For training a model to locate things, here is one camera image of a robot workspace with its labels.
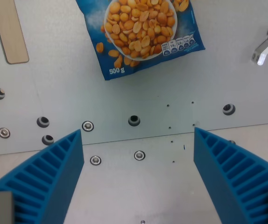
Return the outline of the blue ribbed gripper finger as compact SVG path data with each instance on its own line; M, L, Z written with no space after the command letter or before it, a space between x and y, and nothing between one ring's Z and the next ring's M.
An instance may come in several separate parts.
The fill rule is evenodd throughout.
M31 156L0 179L11 192L16 224L62 224L84 165L76 130Z
M194 129L194 163L223 224L268 224L268 162Z

